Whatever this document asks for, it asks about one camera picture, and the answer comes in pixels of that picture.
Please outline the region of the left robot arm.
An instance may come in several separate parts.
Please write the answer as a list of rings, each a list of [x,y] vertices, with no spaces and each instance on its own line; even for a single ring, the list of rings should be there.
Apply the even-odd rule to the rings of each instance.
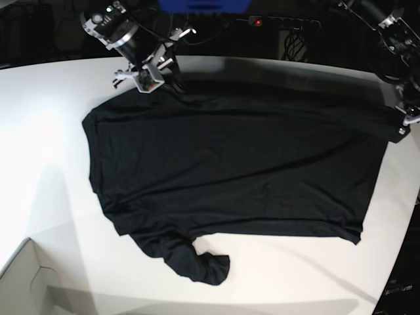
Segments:
[[[404,20],[404,8],[393,1],[338,1],[337,5],[377,33],[382,46],[408,68],[405,76],[393,77],[367,63],[379,79],[398,91],[400,100],[394,108],[403,115],[399,133],[406,134],[410,125],[419,123],[419,35]]]

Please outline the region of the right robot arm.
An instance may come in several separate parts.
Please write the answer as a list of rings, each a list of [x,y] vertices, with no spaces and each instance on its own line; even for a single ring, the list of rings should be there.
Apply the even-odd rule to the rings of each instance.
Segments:
[[[169,35],[160,35],[143,26],[121,1],[112,1],[109,5],[83,12],[80,20],[88,35],[128,61],[126,70],[115,72],[114,88],[130,80],[143,94],[150,94],[161,87],[184,92],[175,47],[183,37],[196,33],[194,28],[173,28]]]

